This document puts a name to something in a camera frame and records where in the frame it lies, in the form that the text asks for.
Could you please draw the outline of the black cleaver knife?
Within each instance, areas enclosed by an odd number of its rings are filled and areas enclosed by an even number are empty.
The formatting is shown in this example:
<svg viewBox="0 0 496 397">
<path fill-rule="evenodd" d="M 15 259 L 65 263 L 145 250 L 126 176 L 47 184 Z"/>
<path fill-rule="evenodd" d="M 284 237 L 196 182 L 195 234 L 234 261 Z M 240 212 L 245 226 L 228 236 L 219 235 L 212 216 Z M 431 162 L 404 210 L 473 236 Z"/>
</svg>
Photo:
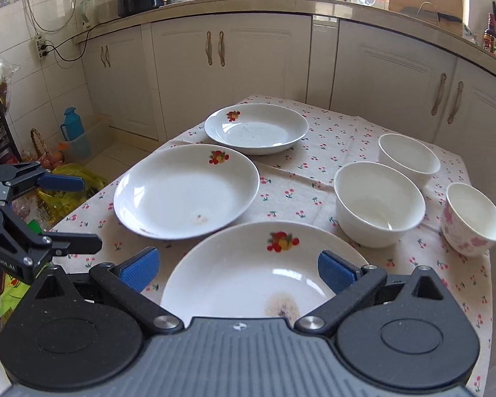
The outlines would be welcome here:
<svg viewBox="0 0 496 397">
<path fill-rule="evenodd" d="M 427 22 L 440 23 L 441 21 L 445 21 L 462 23 L 461 18 L 458 16 L 448 15 L 437 11 L 429 11 L 424 8 L 416 8 L 414 6 L 403 7 L 399 12 L 402 15 L 408 15 Z"/>
</svg>

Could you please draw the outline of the dark soy sauce bottle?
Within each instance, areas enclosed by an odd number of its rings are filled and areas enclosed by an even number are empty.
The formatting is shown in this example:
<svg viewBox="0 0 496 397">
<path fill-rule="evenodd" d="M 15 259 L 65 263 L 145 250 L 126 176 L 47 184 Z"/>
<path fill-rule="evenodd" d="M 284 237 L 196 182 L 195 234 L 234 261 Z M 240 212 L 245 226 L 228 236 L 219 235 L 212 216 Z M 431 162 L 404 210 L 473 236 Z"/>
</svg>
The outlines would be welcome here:
<svg viewBox="0 0 496 397">
<path fill-rule="evenodd" d="M 496 17 L 492 13 L 488 14 L 486 30 L 484 30 L 482 38 L 482 47 L 489 53 L 494 53 L 496 45 L 496 32 L 495 32 Z"/>
</svg>

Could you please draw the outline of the pink flower white bowl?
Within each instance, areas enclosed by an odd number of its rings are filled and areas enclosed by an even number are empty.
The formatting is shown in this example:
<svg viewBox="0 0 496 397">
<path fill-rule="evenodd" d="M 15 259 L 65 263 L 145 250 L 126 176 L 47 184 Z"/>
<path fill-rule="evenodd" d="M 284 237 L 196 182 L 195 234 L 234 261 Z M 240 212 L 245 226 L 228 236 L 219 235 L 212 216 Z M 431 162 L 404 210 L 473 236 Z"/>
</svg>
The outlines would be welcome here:
<svg viewBox="0 0 496 397">
<path fill-rule="evenodd" d="M 496 245 L 496 205 L 483 192 L 465 183 L 446 190 L 442 235 L 459 254 L 477 257 Z"/>
</svg>

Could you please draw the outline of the plain white bowl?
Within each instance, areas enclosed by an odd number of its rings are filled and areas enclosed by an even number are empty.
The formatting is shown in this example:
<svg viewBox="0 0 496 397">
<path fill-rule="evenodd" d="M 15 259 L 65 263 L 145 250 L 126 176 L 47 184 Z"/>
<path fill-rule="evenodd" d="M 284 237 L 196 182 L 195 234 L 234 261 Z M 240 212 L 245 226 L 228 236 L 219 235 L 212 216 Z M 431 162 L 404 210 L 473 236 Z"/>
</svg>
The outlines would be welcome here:
<svg viewBox="0 0 496 397">
<path fill-rule="evenodd" d="M 359 245 L 385 248 L 417 227 L 426 203 L 418 187 L 384 164 L 349 163 L 335 174 L 337 222 Z"/>
</svg>

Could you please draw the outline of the cherry print tablecloth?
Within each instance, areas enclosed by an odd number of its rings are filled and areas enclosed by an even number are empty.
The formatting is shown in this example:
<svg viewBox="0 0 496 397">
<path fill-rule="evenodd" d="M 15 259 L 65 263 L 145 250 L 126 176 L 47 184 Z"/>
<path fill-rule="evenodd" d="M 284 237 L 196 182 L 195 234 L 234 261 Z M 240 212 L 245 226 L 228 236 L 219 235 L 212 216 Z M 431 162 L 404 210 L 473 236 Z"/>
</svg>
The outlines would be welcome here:
<svg viewBox="0 0 496 397">
<path fill-rule="evenodd" d="M 242 219 L 294 220 L 342 237 L 344 234 L 337 223 L 332 187 L 334 175 L 340 166 L 349 162 L 377 160 L 377 139 L 385 133 L 385 128 L 358 116 L 347 116 L 295 101 L 258 95 L 248 100 L 296 110 L 308 121 L 310 131 L 294 148 L 284 153 L 254 158 L 261 175 L 260 192 Z M 113 175 L 107 178 L 107 187 L 72 211 L 55 228 L 62 232 L 97 233 L 103 240 L 103 248 L 94 256 L 71 255 L 58 259 L 57 262 L 68 273 L 84 273 L 103 261 L 118 263 L 147 245 L 155 245 L 162 254 L 161 273 L 145 292 L 149 298 L 160 300 L 168 275 L 197 242 L 153 241 L 132 233 L 119 224 L 113 212 L 113 193 L 121 174 L 161 147 L 155 141 L 139 140 L 134 134 L 120 134 L 114 146 L 88 163 L 88 168 L 97 174 L 113 171 Z M 490 364 L 493 327 L 490 258 L 487 254 L 479 257 L 463 256 L 442 237 L 439 227 L 446 188 L 452 182 L 467 184 L 471 179 L 461 157 L 438 146 L 432 150 L 442 168 L 429 182 L 424 193 L 427 202 L 424 223 L 405 235 L 395 246 L 386 249 L 359 246 L 357 251 L 366 260 L 396 274 L 408 274 L 421 264 L 435 269 L 479 337 L 479 358 L 468 387 L 471 392 L 481 396 L 485 391 Z"/>
</svg>

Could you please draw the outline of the cream kitchen cabinets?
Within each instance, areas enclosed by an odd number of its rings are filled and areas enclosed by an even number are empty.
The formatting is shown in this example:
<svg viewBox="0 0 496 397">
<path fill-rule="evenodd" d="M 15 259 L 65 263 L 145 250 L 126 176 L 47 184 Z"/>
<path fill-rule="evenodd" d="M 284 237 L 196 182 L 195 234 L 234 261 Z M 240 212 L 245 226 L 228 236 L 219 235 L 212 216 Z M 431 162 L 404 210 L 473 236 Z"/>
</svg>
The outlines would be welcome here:
<svg viewBox="0 0 496 397">
<path fill-rule="evenodd" d="M 95 112 L 164 141 L 253 94 L 302 101 L 431 142 L 464 159 L 496 202 L 496 76 L 440 48 L 310 15 L 203 15 L 91 39 Z"/>
</svg>

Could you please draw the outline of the white fruit-print plate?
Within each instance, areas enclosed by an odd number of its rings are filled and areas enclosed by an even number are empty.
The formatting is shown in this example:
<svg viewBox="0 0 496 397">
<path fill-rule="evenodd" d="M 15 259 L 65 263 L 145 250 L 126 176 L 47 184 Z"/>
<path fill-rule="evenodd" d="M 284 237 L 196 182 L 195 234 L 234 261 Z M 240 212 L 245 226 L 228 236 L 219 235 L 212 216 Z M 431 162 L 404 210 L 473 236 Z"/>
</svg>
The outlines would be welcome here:
<svg viewBox="0 0 496 397">
<path fill-rule="evenodd" d="M 268 103 L 243 103 L 217 110 L 205 121 L 214 142 L 246 155 L 282 153 L 308 132 L 307 120 L 295 110 Z"/>
<path fill-rule="evenodd" d="M 161 305 L 185 324 L 196 316 L 299 317 L 332 298 L 318 273 L 330 250 L 356 267 L 366 260 L 328 231 L 292 221 L 221 230 L 196 245 L 166 282 Z"/>
<path fill-rule="evenodd" d="M 253 203 L 260 187 L 254 163 L 211 144 L 176 145 L 127 171 L 113 196 L 118 220 L 150 239 L 193 239 L 220 230 Z"/>
</svg>

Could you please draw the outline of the blue thermos jug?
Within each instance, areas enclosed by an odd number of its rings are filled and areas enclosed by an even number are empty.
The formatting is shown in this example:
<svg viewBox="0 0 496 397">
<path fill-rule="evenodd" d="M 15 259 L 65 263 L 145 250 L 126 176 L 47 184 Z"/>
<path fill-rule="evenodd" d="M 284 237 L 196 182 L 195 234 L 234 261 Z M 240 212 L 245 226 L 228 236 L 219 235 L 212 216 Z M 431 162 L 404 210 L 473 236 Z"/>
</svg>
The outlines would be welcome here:
<svg viewBox="0 0 496 397">
<path fill-rule="evenodd" d="M 75 108 L 67 108 L 64 111 L 64 119 L 60 125 L 63 138 L 67 142 L 74 141 L 85 133 L 81 117 Z"/>
</svg>

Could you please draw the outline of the white power strip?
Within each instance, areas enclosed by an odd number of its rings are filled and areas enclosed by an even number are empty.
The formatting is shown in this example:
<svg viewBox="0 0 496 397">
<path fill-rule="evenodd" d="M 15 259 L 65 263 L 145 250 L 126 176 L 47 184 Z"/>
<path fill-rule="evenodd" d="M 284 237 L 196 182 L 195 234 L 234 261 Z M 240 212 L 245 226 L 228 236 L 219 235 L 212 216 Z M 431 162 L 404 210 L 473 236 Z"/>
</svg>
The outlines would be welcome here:
<svg viewBox="0 0 496 397">
<path fill-rule="evenodd" d="M 48 55 L 48 45 L 43 34 L 37 33 L 34 38 L 35 50 L 39 60 L 43 60 Z"/>
</svg>

